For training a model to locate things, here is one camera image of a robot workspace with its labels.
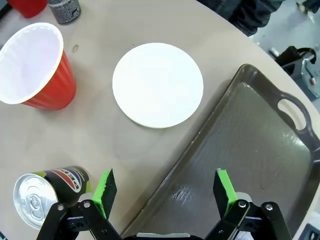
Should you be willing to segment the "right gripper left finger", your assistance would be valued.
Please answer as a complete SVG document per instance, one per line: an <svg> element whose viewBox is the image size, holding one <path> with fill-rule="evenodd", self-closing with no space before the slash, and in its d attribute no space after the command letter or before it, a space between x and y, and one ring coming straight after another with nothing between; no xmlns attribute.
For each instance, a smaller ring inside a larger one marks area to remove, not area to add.
<svg viewBox="0 0 320 240"><path fill-rule="evenodd" d="M109 222L117 187L113 170L105 171L91 199L73 206L53 204L38 233L38 240L75 240L79 232L89 231L95 240L120 240Z"/></svg>

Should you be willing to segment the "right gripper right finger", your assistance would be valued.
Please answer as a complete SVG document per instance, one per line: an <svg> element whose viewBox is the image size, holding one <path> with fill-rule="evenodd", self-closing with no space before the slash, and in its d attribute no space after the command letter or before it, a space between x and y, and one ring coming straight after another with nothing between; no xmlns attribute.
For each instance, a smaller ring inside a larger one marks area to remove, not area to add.
<svg viewBox="0 0 320 240"><path fill-rule="evenodd" d="M292 239L279 206L272 201L256 206L238 198L225 169L215 171L213 194L220 221L206 240L231 240L238 232L250 233L254 240Z"/></svg>

